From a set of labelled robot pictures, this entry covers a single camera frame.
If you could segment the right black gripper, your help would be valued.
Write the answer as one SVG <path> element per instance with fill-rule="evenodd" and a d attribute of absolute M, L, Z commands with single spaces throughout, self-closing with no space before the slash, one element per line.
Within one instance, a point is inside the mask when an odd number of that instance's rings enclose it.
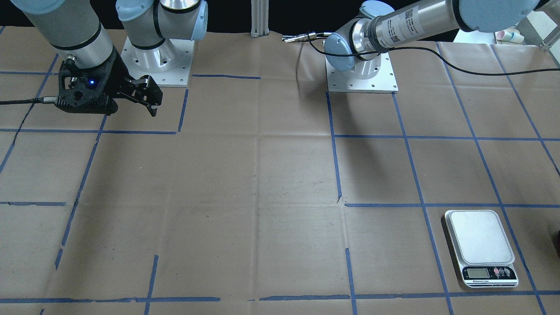
<path fill-rule="evenodd" d="M 157 115 L 157 106 L 162 104 L 162 90 L 150 75 L 138 79 L 130 76 L 115 47 L 96 71 L 100 78 L 95 88 L 94 105 L 116 105 L 116 98 L 125 98 L 144 106 L 152 117 Z"/>

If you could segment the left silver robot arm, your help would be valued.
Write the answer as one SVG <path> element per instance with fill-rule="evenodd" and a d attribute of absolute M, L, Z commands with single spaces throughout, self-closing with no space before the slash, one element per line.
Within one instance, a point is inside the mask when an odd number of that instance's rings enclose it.
<path fill-rule="evenodd" d="M 360 79 L 378 74 L 379 56 L 398 46 L 450 30 L 493 33 L 520 22 L 537 0 L 420 0 L 394 10 L 368 0 L 358 16 L 324 41 L 329 64 Z"/>

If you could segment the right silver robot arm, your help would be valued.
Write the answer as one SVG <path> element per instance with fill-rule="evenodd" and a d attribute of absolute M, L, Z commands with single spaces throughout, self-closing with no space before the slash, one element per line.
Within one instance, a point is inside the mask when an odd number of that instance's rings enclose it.
<path fill-rule="evenodd" d="M 115 8 L 144 75 L 130 74 L 88 0 L 14 0 L 62 58 L 56 96 L 8 101 L 54 104 L 66 113 L 112 115 L 117 98 L 156 116 L 163 93 L 153 74 L 179 65 L 173 40 L 200 41 L 208 24 L 204 0 L 118 0 Z"/>

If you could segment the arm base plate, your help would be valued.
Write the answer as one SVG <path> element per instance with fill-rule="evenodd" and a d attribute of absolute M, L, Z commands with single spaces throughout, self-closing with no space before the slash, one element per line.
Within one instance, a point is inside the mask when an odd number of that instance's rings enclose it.
<path fill-rule="evenodd" d="M 330 92 L 394 94 L 399 91 L 387 52 L 366 62 L 359 60 L 354 68 L 346 71 L 339 71 L 326 61 L 326 77 Z"/>
<path fill-rule="evenodd" d="M 142 50 L 126 38 L 121 58 L 135 79 L 148 74 L 160 87 L 187 88 L 196 41 L 166 40 L 160 47 Z"/>

